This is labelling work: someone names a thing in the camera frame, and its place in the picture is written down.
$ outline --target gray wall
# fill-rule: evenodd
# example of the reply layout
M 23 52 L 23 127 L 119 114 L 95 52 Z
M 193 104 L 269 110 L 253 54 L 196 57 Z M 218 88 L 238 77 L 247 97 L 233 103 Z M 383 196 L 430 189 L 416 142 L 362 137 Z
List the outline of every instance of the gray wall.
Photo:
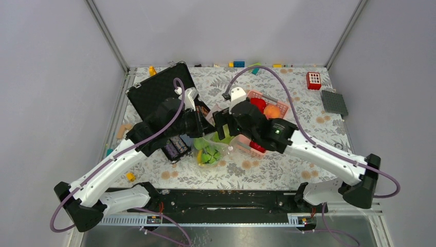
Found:
M 123 72 L 84 1 L 2 1 L 0 33 L 0 245 L 62 246 L 53 187 L 96 164 Z
M 370 1 L 331 69 L 359 154 L 381 156 L 400 194 L 382 200 L 395 246 L 434 246 L 436 2 Z M 381 178 L 379 193 L 393 191 Z
M 359 0 L 95 0 L 130 66 L 324 65 Z

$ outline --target orange ball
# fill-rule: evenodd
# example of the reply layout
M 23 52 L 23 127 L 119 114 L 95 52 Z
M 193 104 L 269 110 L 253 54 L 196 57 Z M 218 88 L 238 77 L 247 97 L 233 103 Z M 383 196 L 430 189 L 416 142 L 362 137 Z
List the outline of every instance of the orange ball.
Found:
M 267 105 L 263 110 L 263 114 L 265 114 L 267 119 L 279 118 L 282 115 L 282 113 L 280 112 L 280 108 L 273 104 Z

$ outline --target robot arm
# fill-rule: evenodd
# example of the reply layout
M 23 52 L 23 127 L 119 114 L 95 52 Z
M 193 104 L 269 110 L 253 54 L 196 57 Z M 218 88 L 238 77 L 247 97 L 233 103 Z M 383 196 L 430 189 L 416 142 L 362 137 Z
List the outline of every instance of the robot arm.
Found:
M 106 192 L 115 180 L 139 161 L 146 159 L 155 150 L 163 147 L 168 138 L 180 134 L 190 137 L 204 136 L 210 125 L 201 113 L 195 110 L 193 98 L 197 96 L 194 88 L 185 91 L 185 110 L 174 124 L 159 137 L 140 145 L 135 149 L 123 152 L 161 129 L 174 116 L 175 109 L 180 104 L 179 99 L 167 99 L 155 114 L 151 114 L 143 122 L 137 123 L 115 148 L 113 153 L 100 162 L 95 168 L 71 184 L 59 183 L 55 193 L 62 201 L 77 188 L 79 189 L 64 205 L 80 232 L 87 231 L 97 225 L 104 216 L 135 207 L 148 207 L 152 202 L 154 191 L 137 184 L 133 188 L 116 192 Z M 266 117 L 246 100 L 242 88 L 232 90 L 230 108 L 213 113 L 215 128 L 219 137 L 224 138 L 223 126 L 228 125 L 230 135 L 243 134 L 260 146 L 270 151 L 277 151 L 311 161 L 323 169 L 338 176 L 337 179 L 308 184 L 303 183 L 295 195 L 295 203 L 302 208 L 311 208 L 323 202 L 337 202 L 342 199 L 360 208 L 370 208 L 378 175 L 359 166 L 328 154 L 309 143 L 300 130 L 284 119 L 266 119 Z M 367 158 L 348 154 L 315 140 L 317 144 L 331 151 L 346 155 L 349 159 L 379 168 L 380 158 L 374 154 Z M 85 185 L 83 181 L 99 167 L 112 160 L 104 169 L 96 173 Z
M 326 182 L 301 184 L 296 200 L 303 200 L 310 205 L 345 200 L 356 207 L 371 207 L 378 174 L 357 164 L 379 169 L 380 157 L 374 154 L 367 157 L 350 154 L 309 136 L 315 141 L 315 146 L 306 139 L 295 124 L 281 118 L 266 119 L 255 105 L 246 100 L 242 88 L 233 88 L 229 96 L 230 107 L 213 116 L 220 138 L 224 138 L 222 127 L 227 124 L 230 135 L 242 133 L 266 150 L 313 162 L 338 176 L 337 179 Z M 347 157 L 354 164 L 325 152 L 320 146 Z

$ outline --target yellow toy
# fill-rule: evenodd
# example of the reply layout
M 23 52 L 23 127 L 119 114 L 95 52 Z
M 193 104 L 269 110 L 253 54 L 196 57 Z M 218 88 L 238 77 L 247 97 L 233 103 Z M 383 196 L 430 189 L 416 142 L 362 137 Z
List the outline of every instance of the yellow toy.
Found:
M 128 179 L 130 182 L 133 182 L 133 181 L 136 180 L 135 175 L 133 175 L 133 173 L 131 173 L 131 172 L 127 173 L 125 176 L 127 177 L 127 179 Z
M 150 68 L 149 68 L 149 72 L 150 72 L 150 76 L 154 76 L 154 75 L 157 74 L 157 72 L 156 72 L 156 70 L 154 69 L 153 66 L 150 66 Z

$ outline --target wire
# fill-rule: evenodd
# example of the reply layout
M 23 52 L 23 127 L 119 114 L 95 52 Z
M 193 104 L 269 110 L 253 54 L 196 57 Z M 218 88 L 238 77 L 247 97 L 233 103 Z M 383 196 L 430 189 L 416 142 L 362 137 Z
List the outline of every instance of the wire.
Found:
M 138 146 L 141 146 L 142 144 L 144 144 L 144 143 L 147 143 L 147 142 L 149 142 L 149 141 L 151 141 L 151 140 L 153 140 L 154 138 L 156 138 L 158 135 L 160 135 L 160 134 L 162 134 L 165 130 L 167 130 L 168 128 L 169 128 L 169 126 L 171 126 L 175 121 L 176 121 L 176 119 L 178 118 L 178 116 L 180 115 L 180 113 L 181 113 L 181 111 L 182 111 L 182 109 L 183 109 L 183 105 L 184 105 L 184 102 L 185 102 L 185 86 L 183 85 L 183 82 L 179 79 L 179 78 L 174 78 L 174 80 L 173 80 L 173 84 L 174 84 L 174 87 L 175 88 L 177 88 L 177 84 L 176 84 L 176 82 L 178 82 L 178 84 L 180 85 L 180 87 L 181 87 L 181 102 L 180 102 L 180 105 L 179 105 L 179 107 L 178 107 L 178 109 L 177 109 L 177 112 L 176 112 L 176 114 L 174 115 L 174 117 L 167 123 L 167 125 L 165 125 L 161 130 L 159 130 L 158 132 L 156 132 L 156 133 L 154 133 L 152 136 L 150 136 L 150 137 L 148 137 L 148 138 L 146 138 L 145 140 L 142 140 L 142 141 L 140 141 L 140 142 L 138 142 L 137 144 L 135 144 L 135 145 L 132 145 L 132 146 L 130 146 L 130 147 L 128 147 L 128 148 L 126 148 L 126 149 L 124 149 L 124 150 L 122 150 L 122 151 L 120 151 L 119 153 L 117 153 L 117 154 L 115 154 L 114 155 L 114 160 L 116 159 L 116 158 L 118 158 L 119 156 L 121 156 L 121 155 L 123 155 L 123 154 L 125 154 L 126 152 L 129 152 L 130 150 L 132 150 L 132 149 L 134 149 L 134 148 L 136 148 L 136 147 L 138 147 Z M 101 170 L 103 170 L 108 164 L 110 164 L 112 162 L 112 160 L 111 159 L 109 159 L 108 161 L 106 161 L 105 163 L 103 163 L 101 166 L 99 166 L 93 173 L 91 173 L 91 175 L 89 175 L 81 184 L 80 184 L 80 187 L 83 187 L 89 180 L 91 180 L 96 174 L 98 174 Z M 77 193 L 77 191 L 79 191 L 79 187 L 77 187 L 77 188 L 75 188 L 73 191 L 71 191 L 70 192 L 70 194 L 69 195 L 67 195 L 63 200 L 62 200 L 62 202 L 59 204 L 59 206 L 56 208 L 56 210 L 54 211 L 54 213 L 53 213 L 53 215 L 51 216 L 51 219 L 50 219 L 50 229 L 53 231 L 53 232 L 55 232 L 55 233 L 62 233 L 62 232 L 65 232 L 65 231 L 67 231 L 67 230 L 69 230 L 69 229 L 71 229 L 71 228 L 73 228 L 75 225 L 73 224 L 73 225 L 70 225 L 69 227 L 66 227 L 66 228 L 64 228 L 64 229 L 57 229 L 57 228 L 55 228 L 55 219 L 56 219 L 56 217 L 58 216 L 58 213 L 59 213 L 59 211 L 62 209 L 62 207 L 65 205 L 65 203 L 71 198 L 71 197 L 73 197 L 73 195 L 75 194 L 75 193 Z
M 159 213 L 162 214 L 163 211 L 164 211 L 164 202 L 160 202 L 159 203 Z
M 313 217 L 315 216 L 315 214 L 316 214 L 316 208 L 313 207 L 313 208 L 312 208 L 312 213 L 311 213 L 311 217 L 310 217 L 310 218 L 313 218 Z
M 357 239 L 356 239 L 355 237 L 353 237 L 351 234 L 346 233 L 346 232 L 343 232 L 343 231 L 338 231 L 338 230 L 332 230 L 332 229 L 330 229 L 329 225 L 327 225 L 327 222 L 325 221 L 325 215 L 324 215 L 324 212 L 325 212 L 325 206 L 326 206 L 326 205 L 327 205 L 327 203 L 324 202 L 324 203 L 322 204 L 322 210 L 321 210 L 321 217 L 322 217 L 322 221 L 324 222 L 325 229 L 319 229 L 319 230 L 317 230 L 317 231 L 318 231 L 318 232 L 319 232 L 319 231 L 321 231 L 321 232 L 328 231 L 328 232 L 332 235 L 332 237 L 336 239 L 336 241 L 338 241 L 339 243 L 341 243 L 341 244 L 343 244 L 343 245 L 345 245 L 345 246 L 347 246 L 347 247 L 359 247 L 359 246 L 360 246 L 360 242 L 359 242 L 359 240 L 357 240 Z M 344 235 L 348 236 L 349 238 L 353 239 L 353 240 L 357 243 L 357 245 L 349 245 L 349 244 L 345 243 L 345 242 L 344 242 L 343 240 L 341 240 L 338 236 L 336 236 L 336 234 L 344 234 Z
M 156 212 L 153 212 L 153 211 L 150 211 L 150 210 L 144 209 L 144 208 L 140 208 L 140 207 L 135 207 L 134 209 L 135 209 L 135 210 L 142 211 L 142 212 L 150 213 L 150 214 L 159 215 L 159 216 L 161 216 L 162 218 L 165 218 L 165 219 L 169 220 L 171 223 L 173 223 L 175 226 L 177 226 L 177 228 L 180 229 L 180 231 L 183 233 L 183 235 L 184 235 L 184 236 L 186 237 L 186 239 L 188 240 L 188 244 L 185 244 L 185 243 L 179 242 L 179 241 L 174 240 L 174 239 L 172 239 L 172 238 L 170 238 L 170 237 L 167 237 L 167 236 L 164 236 L 164 235 L 162 235 L 162 234 L 155 233 L 155 232 L 152 232 L 152 231 L 147 231 L 147 233 L 151 233 L 151 234 L 153 234 L 153 235 L 155 235 L 155 236 L 158 236 L 158 237 L 161 237 L 161 238 L 165 238 L 165 239 L 167 239 L 167 240 L 169 240 L 169 241 L 171 241 L 171 242 L 173 242 L 173 243 L 179 244 L 179 245 L 183 245 L 183 246 L 191 246 L 191 245 L 192 245 L 191 238 L 189 238 L 188 233 L 186 233 L 185 229 L 183 229 L 179 224 L 177 224 L 177 222 L 175 222 L 175 221 L 174 221 L 173 219 L 171 219 L 170 217 L 168 217 L 168 216 L 166 216 L 166 215 L 163 215 L 163 214 L 160 214 L 160 213 L 156 213 Z
M 283 89 L 285 90 L 286 95 L 287 95 L 287 98 L 288 98 L 288 100 L 289 100 L 290 108 L 292 109 L 292 114 L 294 115 L 294 119 L 295 119 L 295 122 L 297 123 L 298 129 L 300 129 L 301 134 L 304 136 L 304 138 L 306 138 L 306 140 L 307 140 L 309 143 L 311 143 L 312 145 L 318 147 L 318 148 L 321 149 L 322 151 L 324 151 L 324 152 L 326 152 L 326 153 L 328 153 L 328 154 L 330 154 L 330 155 L 332 155 L 332 156 L 334 156 L 334 157 L 336 157 L 336 158 L 339 158 L 339 159 L 341 159 L 341 160 L 343 160 L 343 161 L 345 161 L 345 162 L 348 162 L 348 163 L 350 163 L 350 164 L 352 164 L 352 165 L 358 165 L 358 166 L 363 167 L 363 168 L 365 168 L 365 169 L 368 169 L 368 170 L 370 170 L 370 171 L 376 172 L 376 173 L 378 173 L 378 174 L 380 174 L 380 175 L 382 175 L 382 176 L 388 178 L 389 180 L 391 180 L 391 181 L 396 185 L 396 189 L 395 189 L 395 191 L 394 191 L 393 193 L 388 194 L 388 195 L 380 195 L 380 196 L 379 196 L 379 195 L 374 195 L 374 198 L 389 198 L 389 197 L 393 197 L 393 196 L 395 196 L 395 195 L 397 195 L 397 194 L 399 193 L 399 191 L 400 191 L 400 189 L 401 189 L 400 184 L 399 184 L 399 182 L 398 182 L 394 177 L 392 177 L 391 175 L 389 175 L 389 174 L 387 174 L 387 173 L 385 173 L 385 172 L 383 172 L 383 171 L 380 171 L 380 170 L 378 170 L 378 169 L 375 169 L 375 168 L 373 168 L 373 167 L 370 167 L 370 166 L 368 166 L 368 165 L 362 164 L 362 163 L 357 163 L 357 164 L 356 164 L 356 162 L 355 162 L 354 160 L 352 160 L 352 159 L 350 159 L 350 158 L 347 158 L 347 157 L 345 157 L 345 156 L 342 156 L 342 155 L 340 155 L 340 154 L 338 154 L 338 153 L 335 153 L 334 151 L 332 151 L 332 150 L 330 150 L 330 149 L 328 149 L 328 148 L 326 148 L 326 147 L 324 147 L 324 146 L 321 146 L 321 145 L 317 144 L 317 143 L 316 143 L 312 138 L 310 138 L 310 136 L 309 136 L 309 135 L 304 131 L 303 127 L 301 126 L 300 120 L 298 120 L 297 111 L 295 110 L 294 104 L 292 103 L 292 98 L 291 98 L 291 96 L 290 96 L 289 90 L 287 89 L 285 83 L 284 83 L 283 80 L 279 77 L 279 75 L 277 75 L 277 74 L 276 74 L 272 69 L 270 69 L 270 68 L 268 68 L 268 67 L 265 67 L 265 66 L 261 66 L 261 65 L 255 65 L 255 66 L 251 66 L 251 67 L 248 67 L 248 68 L 243 69 L 242 71 L 240 71 L 239 73 L 237 73 L 236 76 L 233 77 L 233 79 L 231 79 L 231 81 L 229 82 L 229 84 L 228 84 L 228 86 L 227 86 L 226 92 L 225 92 L 224 94 L 225 94 L 225 95 L 228 95 L 228 93 L 229 93 L 229 91 L 230 91 L 230 88 L 231 88 L 232 84 L 236 81 L 236 79 L 237 79 L 239 76 L 241 76 L 241 75 L 242 75 L 243 73 L 245 73 L 246 71 L 251 70 L 251 69 L 254 69 L 254 68 L 262 68 L 262 69 L 265 69 L 265 70 L 269 71 L 269 72 L 270 72 L 274 77 L 277 78 L 277 80 L 279 80 L 280 84 L 282 84 Z

